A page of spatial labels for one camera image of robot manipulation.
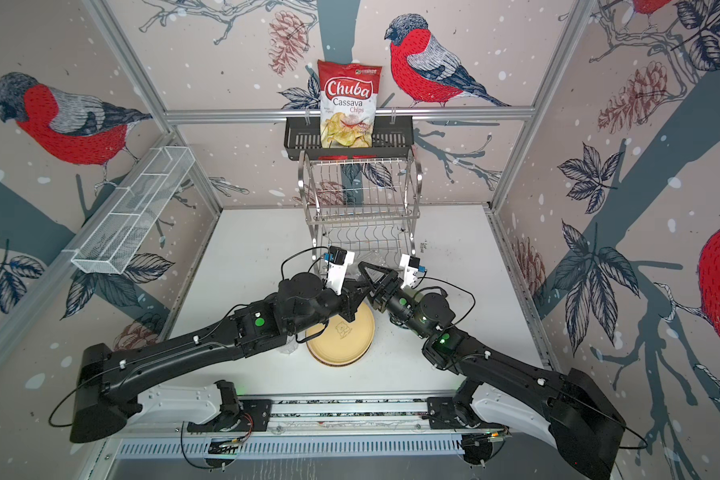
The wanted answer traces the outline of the light green bowl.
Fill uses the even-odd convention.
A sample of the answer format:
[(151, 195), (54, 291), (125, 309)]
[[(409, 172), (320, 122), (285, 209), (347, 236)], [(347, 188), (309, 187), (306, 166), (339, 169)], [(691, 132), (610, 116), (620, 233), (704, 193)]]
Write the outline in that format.
[(395, 312), (389, 312), (390, 322), (398, 328), (408, 329), (407, 318), (405, 315), (399, 315)]

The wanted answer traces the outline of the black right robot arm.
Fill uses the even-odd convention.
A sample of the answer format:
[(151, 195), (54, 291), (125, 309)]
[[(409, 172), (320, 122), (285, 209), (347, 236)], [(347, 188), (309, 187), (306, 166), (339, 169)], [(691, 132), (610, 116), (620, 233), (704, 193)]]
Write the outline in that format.
[(531, 366), (483, 344), (456, 327), (447, 299), (428, 293), (415, 299), (398, 273), (360, 262), (373, 307), (423, 339), (423, 356), (437, 369), (464, 376), (453, 398), (460, 424), (479, 423), (473, 397), (483, 384), (522, 402), (549, 426), (560, 456), (589, 479), (607, 479), (615, 464), (626, 422), (594, 380), (572, 368), (563, 374)]

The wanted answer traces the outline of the silver two-tier dish rack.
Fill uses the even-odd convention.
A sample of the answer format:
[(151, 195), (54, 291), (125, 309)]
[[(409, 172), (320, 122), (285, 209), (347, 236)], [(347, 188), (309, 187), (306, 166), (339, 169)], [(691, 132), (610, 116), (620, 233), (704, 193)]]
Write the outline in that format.
[(376, 148), (370, 155), (303, 150), (298, 157), (299, 204), (316, 253), (330, 246), (389, 268), (416, 255), (423, 169), (410, 148)]

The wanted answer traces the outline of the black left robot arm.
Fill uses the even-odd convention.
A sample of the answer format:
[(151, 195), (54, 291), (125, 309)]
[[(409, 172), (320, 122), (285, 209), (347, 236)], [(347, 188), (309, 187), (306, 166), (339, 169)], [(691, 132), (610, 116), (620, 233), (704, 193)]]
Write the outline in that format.
[(141, 412), (139, 394), (158, 384), (279, 348), (336, 315), (353, 320), (369, 291), (366, 280), (346, 280), (334, 291), (317, 275), (302, 272), (280, 281), (264, 299), (193, 332), (131, 350), (113, 351), (103, 343), (86, 348), (74, 394), (71, 442), (94, 442), (119, 432)]

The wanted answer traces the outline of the black wall shelf basket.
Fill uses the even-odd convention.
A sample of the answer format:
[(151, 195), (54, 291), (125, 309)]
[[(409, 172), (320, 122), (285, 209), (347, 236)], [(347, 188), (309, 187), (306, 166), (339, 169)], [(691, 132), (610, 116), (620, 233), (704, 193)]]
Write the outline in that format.
[(405, 157), (413, 144), (413, 122), (404, 116), (357, 123), (343, 114), (327, 120), (289, 118), (284, 135), (291, 160), (298, 160), (302, 153), (310, 159)]

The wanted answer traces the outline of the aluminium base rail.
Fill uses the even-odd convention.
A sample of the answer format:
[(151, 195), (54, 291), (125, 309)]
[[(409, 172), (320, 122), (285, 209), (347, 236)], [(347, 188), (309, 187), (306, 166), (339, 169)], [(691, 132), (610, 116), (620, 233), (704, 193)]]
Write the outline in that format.
[(480, 465), (512, 435), (526, 433), (561, 455), (579, 453), (571, 439), (557, 440), (540, 415), (494, 388), (473, 406), (484, 418), (474, 429), (460, 424), (447, 396), (403, 395), (250, 398), (247, 414), (229, 428), (146, 424), (111, 437), (107, 460), (187, 460), (222, 469), (234, 461), (306, 458), (457, 455)]

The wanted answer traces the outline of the aluminium frame corner post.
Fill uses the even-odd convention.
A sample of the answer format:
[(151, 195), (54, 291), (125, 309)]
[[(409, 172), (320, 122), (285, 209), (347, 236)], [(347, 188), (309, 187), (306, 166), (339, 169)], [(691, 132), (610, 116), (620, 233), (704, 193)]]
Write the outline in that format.
[[(138, 95), (153, 116), (163, 136), (170, 138), (176, 146), (188, 147), (188, 143), (178, 129), (168, 123), (167, 109), (160, 98), (159, 92), (149, 78), (146, 67), (138, 59), (135, 50), (132, 48), (107, 2), (84, 0), (82, 4), (123, 68), (125, 75), (138, 91)], [(223, 211), (223, 205), (199, 160), (196, 160), (195, 165), (190, 169), (189, 177), (194, 182), (210, 211), (219, 216)]]

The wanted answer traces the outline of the red Chuba chips bag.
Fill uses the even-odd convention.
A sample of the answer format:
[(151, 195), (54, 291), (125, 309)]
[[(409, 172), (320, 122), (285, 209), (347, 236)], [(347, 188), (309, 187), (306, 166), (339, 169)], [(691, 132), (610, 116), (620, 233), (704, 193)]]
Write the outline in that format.
[(319, 60), (322, 148), (370, 148), (382, 68)]

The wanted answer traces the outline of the yellow plate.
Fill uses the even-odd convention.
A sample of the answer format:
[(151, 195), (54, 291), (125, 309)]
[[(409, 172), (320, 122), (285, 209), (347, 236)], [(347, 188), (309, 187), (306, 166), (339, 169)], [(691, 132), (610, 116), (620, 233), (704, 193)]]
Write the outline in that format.
[(361, 303), (355, 320), (347, 322), (336, 315), (324, 330), (319, 325), (310, 327), (307, 335), (319, 336), (307, 342), (310, 354), (320, 363), (331, 367), (343, 367), (362, 358), (374, 340), (375, 319), (367, 303)]

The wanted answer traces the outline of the clear drinking glass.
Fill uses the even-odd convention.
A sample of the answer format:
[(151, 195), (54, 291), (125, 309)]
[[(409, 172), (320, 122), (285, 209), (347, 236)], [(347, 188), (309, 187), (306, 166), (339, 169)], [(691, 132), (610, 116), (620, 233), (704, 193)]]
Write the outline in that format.
[(278, 352), (284, 355), (291, 355), (297, 351), (299, 343), (295, 336), (289, 336), (286, 343), (278, 348)]

